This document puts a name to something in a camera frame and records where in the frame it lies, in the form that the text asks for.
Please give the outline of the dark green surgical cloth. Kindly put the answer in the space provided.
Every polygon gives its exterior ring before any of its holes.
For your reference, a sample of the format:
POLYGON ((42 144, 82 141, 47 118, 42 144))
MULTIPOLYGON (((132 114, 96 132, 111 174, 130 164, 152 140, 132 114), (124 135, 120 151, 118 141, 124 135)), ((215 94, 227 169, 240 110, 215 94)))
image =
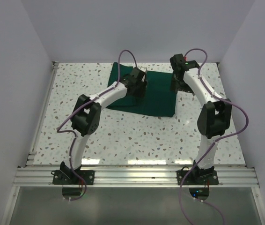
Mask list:
MULTIPOLYGON (((121 72, 120 83, 123 85, 129 81, 139 81, 131 76, 131 74, 136 73, 136 69, 114 62, 108 86, 118 80, 118 71, 121 72)), ((145 77, 147 88, 144 97, 125 95, 125 97, 109 105, 108 108, 154 117, 172 117, 175 114, 177 94, 170 90, 171 77, 171 73, 148 71, 145 77)))

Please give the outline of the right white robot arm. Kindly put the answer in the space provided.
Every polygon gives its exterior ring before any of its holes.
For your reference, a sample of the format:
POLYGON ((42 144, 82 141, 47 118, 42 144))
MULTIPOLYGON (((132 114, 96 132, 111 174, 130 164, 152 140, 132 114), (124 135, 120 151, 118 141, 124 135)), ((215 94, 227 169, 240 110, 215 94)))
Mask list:
POLYGON ((194 94, 201 104, 197 120, 201 134, 199 151, 193 166, 189 170, 178 170, 177 181, 181 185, 217 185, 217 173, 214 158, 218 147, 218 138, 230 127, 232 106, 220 101, 220 96, 213 90, 205 78, 196 73, 199 64, 187 61, 182 54, 170 58, 173 70, 170 90, 194 94))

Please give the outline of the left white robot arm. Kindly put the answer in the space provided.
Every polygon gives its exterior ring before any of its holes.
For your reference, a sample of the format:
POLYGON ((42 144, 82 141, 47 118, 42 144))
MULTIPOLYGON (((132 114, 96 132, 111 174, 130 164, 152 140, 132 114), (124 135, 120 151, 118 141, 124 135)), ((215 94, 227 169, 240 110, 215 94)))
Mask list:
POLYGON ((91 96, 79 96, 74 111, 69 116, 74 134, 68 159, 65 159, 55 175, 66 184, 83 183, 81 160, 90 136, 98 129, 103 109, 126 96, 143 97, 146 92, 147 70, 134 67, 129 74, 119 77, 105 90, 91 96))

